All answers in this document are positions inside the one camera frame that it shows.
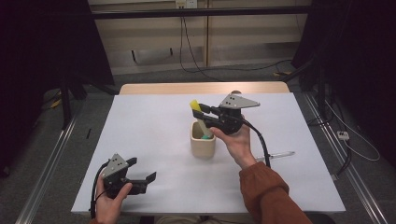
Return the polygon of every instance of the yellow object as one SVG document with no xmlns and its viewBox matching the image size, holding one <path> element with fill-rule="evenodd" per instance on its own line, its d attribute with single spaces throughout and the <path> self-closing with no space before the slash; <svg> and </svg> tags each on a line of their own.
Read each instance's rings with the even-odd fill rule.
<svg viewBox="0 0 396 224">
<path fill-rule="evenodd" d="M 202 112 L 201 107 L 199 106 L 199 104 L 198 104 L 198 102 L 197 102 L 196 100 L 192 100 L 192 101 L 190 102 L 190 107 L 191 107 L 191 109 L 193 109 L 193 110 Z M 198 123 L 199 123 L 199 126 L 200 126 L 201 129 L 202 129 L 202 132 L 204 133 L 203 138 L 211 138 L 212 135 L 213 135 L 213 133 L 210 132 L 210 131 L 206 128 L 206 126 L 205 126 L 205 124 L 204 124 L 204 121 L 201 120 L 201 119 L 198 119 Z"/>
</svg>

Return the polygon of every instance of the cup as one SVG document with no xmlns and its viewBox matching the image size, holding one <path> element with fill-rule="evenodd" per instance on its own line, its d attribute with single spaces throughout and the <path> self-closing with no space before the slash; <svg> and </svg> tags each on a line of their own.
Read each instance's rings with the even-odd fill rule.
<svg viewBox="0 0 396 224">
<path fill-rule="evenodd" d="M 215 154 L 216 136 L 212 135 L 209 139 L 202 139 L 203 136 L 204 132 L 198 121 L 193 122 L 190 129 L 192 155 L 196 158 L 210 159 Z"/>
</svg>

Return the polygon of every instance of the table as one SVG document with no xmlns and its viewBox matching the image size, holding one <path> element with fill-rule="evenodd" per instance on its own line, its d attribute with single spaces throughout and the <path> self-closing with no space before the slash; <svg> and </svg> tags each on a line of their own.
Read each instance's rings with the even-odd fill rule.
<svg viewBox="0 0 396 224">
<path fill-rule="evenodd" d="M 240 168 L 224 144 L 217 141 L 211 160 L 196 159 L 189 151 L 189 128 L 194 121 L 189 101 L 197 99 L 216 105 L 225 97 L 224 93 L 235 90 L 262 104 L 243 109 L 243 114 L 262 132 L 269 152 L 296 151 L 292 157 L 272 160 L 273 169 L 290 186 L 290 197 L 304 211 L 345 211 L 294 95 L 285 83 L 213 82 L 123 86 L 114 99 L 72 212 L 88 214 L 94 174 L 100 164 L 118 152 L 124 159 L 137 157 L 128 178 L 141 179 L 157 172 L 157 179 L 148 186 L 146 194 L 124 201 L 123 213 L 245 214 L 237 174 Z M 260 141 L 254 133 L 251 144 L 253 154 L 261 156 Z"/>
</svg>

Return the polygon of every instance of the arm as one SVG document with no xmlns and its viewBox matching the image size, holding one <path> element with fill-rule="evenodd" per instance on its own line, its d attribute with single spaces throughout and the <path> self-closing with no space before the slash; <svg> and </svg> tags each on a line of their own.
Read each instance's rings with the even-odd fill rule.
<svg viewBox="0 0 396 224">
<path fill-rule="evenodd" d="M 96 218 L 90 224 L 115 224 L 120 216 L 122 201 L 128 196 L 132 184 L 128 183 L 122 187 L 115 199 L 106 196 L 103 178 L 99 175 L 96 184 Z"/>
<path fill-rule="evenodd" d="M 250 150 L 250 129 L 243 125 L 238 133 L 211 132 L 227 146 L 239 173 L 241 192 L 247 210 L 258 223 L 311 223 L 289 196 L 289 186 L 262 162 L 256 162 Z"/>
</svg>

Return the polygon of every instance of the human hand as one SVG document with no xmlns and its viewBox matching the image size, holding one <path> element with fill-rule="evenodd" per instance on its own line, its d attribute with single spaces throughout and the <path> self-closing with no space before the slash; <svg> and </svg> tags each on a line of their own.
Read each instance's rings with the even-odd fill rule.
<svg viewBox="0 0 396 224">
<path fill-rule="evenodd" d="M 115 199 L 108 198 L 105 192 L 103 178 L 99 175 L 96 184 L 96 221 L 101 224 L 115 224 L 120 216 L 122 201 L 128 196 L 132 184 L 128 183 L 122 187 Z"/>
<path fill-rule="evenodd" d="M 247 125 L 242 125 L 237 133 L 230 135 L 215 127 L 210 128 L 210 131 L 225 143 L 236 164 L 242 169 L 256 163 L 250 151 L 250 128 Z"/>
</svg>

